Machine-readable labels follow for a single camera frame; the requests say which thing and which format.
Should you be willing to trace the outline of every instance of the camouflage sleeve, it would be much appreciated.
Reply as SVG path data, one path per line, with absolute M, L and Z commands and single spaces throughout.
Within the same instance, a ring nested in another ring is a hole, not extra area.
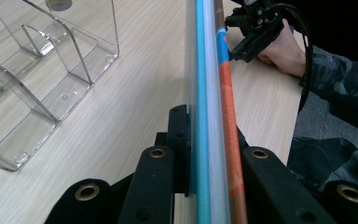
M 330 103 L 339 95 L 350 106 L 358 97 L 358 62 L 314 47 L 310 90 Z

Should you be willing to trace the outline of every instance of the wooden table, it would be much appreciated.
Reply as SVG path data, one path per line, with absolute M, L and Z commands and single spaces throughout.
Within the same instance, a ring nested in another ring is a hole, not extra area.
M 156 133 L 167 131 L 169 110 L 186 103 L 185 32 L 193 28 L 186 27 L 186 1 L 114 3 L 119 58 L 22 169 L 0 169 L 0 223 L 43 223 L 75 182 L 114 184 L 129 175 Z M 225 4 L 227 16 L 237 5 Z M 227 37 L 233 45 L 241 40 L 234 29 Z M 248 143 L 286 162 L 298 80 L 258 60 L 232 62 L 231 69 L 238 126 Z

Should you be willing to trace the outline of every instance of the black device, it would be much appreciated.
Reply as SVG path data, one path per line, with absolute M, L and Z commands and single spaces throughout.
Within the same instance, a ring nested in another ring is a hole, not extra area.
M 272 151 L 249 147 L 238 135 L 249 223 L 358 223 L 358 186 L 336 181 L 311 194 Z M 190 142 L 186 106 L 176 106 L 168 131 L 157 133 L 133 174 L 112 186 L 100 179 L 75 183 L 46 223 L 173 223 L 174 194 L 189 193 Z
M 239 27 L 244 39 L 230 52 L 230 59 L 248 63 L 281 33 L 282 16 L 269 0 L 233 1 L 241 7 L 226 17 L 226 26 Z

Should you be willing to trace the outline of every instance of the black cable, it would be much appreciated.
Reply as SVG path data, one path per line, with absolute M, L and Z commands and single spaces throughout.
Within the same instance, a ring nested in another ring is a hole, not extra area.
M 301 14 L 301 12 L 296 7 L 293 7 L 285 3 L 276 4 L 275 7 L 286 10 L 287 12 L 292 14 L 293 18 L 295 19 L 296 27 L 300 29 L 299 32 L 302 34 L 303 41 L 304 41 L 306 64 L 305 64 L 305 74 L 303 76 L 303 80 L 305 80 L 305 86 L 303 87 L 301 100 L 298 107 L 297 113 L 299 113 L 304 107 L 310 92 L 310 80 L 312 74 L 312 58 L 313 58 L 313 47 L 312 47 L 312 41 L 310 35 L 310 28 L 307 25 L 305 17 Z

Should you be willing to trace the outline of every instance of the transparent plastic container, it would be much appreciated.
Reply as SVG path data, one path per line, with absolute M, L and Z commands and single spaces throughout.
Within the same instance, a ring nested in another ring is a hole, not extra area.
M 117 57 L 112 0 L 0 0 L 0 168 L 19 170 Z

